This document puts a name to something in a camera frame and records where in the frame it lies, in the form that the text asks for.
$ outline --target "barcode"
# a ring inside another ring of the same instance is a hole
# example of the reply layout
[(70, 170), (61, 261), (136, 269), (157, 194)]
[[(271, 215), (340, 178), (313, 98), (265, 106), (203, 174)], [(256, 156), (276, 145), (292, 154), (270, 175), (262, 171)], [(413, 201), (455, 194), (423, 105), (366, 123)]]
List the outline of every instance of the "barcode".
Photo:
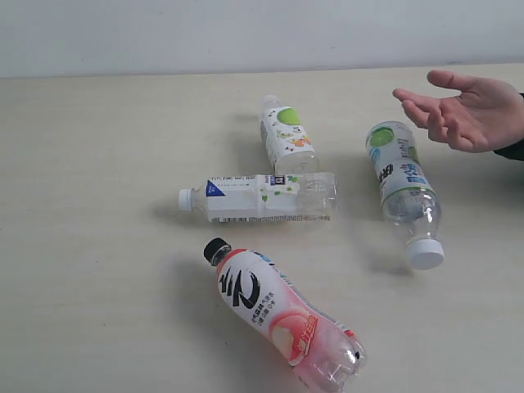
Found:
[(278, 221), (329, 221), (329, 215), (277, 215), (274, 217), (214, 217), (212, 223), (247, 223), (247, 222), (278, 222)]

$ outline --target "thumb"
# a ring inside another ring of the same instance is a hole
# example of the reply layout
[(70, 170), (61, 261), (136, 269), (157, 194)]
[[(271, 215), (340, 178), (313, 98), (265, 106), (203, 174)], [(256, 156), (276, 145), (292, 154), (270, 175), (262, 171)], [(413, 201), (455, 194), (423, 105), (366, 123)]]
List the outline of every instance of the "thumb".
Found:
[(452, 71), (433, 70), (427, 74), (427, 80), (439, 88), (452, 88), (461, 92), (471, 91), (479, 78), (456, 74)]

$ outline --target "plastic bottle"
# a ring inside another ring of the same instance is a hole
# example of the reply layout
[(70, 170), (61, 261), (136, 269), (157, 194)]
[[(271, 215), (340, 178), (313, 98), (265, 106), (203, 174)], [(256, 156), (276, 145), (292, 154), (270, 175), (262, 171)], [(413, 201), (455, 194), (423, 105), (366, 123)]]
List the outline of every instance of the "plastic bottle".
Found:
[(319, 172), (318, 157), (298, 114), (276, 96), (264, 97), (260, 136), (275, 174)]
[(200, 211), (210, 222), (330, 220), (337, 199), (335, 175), (289, 174), (210, 178), (180, 190), (180, 210)]
[(436, 240), (440, 205), (418, 162), (413, 133), (407, 125), (388, 121), (368, 134), (366, 148), (380, 182), (382, 213), (403, 234), (415, 269), (432, 269), (444, 261)]
[(354, 333), (315, 309), (267, 257), (232, 250), (221, 238), (204, 249), (227, 305), (271, 341), (313, 392), (341, 392), (367, 356)]

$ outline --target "black bottle cap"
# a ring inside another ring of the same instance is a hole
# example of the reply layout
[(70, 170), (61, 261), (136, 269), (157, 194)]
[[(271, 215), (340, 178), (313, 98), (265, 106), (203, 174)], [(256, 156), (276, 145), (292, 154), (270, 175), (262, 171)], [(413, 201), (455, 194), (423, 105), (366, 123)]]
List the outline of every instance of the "black bottle cap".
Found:
[(206, 248), (204, 248), (204, 258), (213, 264), (213, 259), (216, 254), (225, 247), (231, 250), (231, 246), (223, 238), (216, 237), (211, 242), (207, 243)]

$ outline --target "pink bottle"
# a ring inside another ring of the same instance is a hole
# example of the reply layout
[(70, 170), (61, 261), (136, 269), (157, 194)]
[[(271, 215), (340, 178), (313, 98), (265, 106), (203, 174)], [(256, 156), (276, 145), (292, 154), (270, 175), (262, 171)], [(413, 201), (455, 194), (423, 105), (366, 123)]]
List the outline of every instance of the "pink bottle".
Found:
[(351, 330), (314, 308), (258, 252), (232, 250), (217, 237), (204, 256), (217, 267), (222, 299), (277, 347), (312, 392), (344, 391), (367, 360)]

